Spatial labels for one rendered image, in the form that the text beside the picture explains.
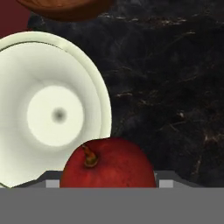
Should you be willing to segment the white bowl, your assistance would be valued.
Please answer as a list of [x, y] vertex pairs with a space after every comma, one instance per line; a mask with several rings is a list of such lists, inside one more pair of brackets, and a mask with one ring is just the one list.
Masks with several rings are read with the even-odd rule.
[[102, 75], [77, 45], [41, 31], [0, 38], [0, 187], [62, 171], [111, 126]]

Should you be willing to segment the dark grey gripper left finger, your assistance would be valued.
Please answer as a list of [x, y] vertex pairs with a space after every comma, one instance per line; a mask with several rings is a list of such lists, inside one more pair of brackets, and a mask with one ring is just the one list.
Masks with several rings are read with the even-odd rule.
[[46, 171], [39, 178], [23, 183], [18, 188], [59, 188], [61, 175], [61, 171]]

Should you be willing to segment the brown wooden bowl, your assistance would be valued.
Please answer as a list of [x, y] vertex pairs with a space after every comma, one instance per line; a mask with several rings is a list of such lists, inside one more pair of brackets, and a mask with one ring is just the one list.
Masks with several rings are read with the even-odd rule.
[[96, 18], [115, 0], [17, 0], [26, 9], [44, 18], [60, 22], [77, 22]]

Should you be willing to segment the red mango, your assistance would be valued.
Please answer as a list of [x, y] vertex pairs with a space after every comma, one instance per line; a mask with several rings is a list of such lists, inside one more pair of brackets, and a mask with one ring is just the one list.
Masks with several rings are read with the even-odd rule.
[[155, 187], [152, 165], [136, 144], [117, 137], [87, 141], [66, 162], [59, 187]]

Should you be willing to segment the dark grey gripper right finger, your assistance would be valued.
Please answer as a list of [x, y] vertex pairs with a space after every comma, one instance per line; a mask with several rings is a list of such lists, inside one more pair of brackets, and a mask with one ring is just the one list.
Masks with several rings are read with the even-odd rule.
[[182, 179], [175, 171], [154, 171], [158, 188], [199, 187], [199, 185]]

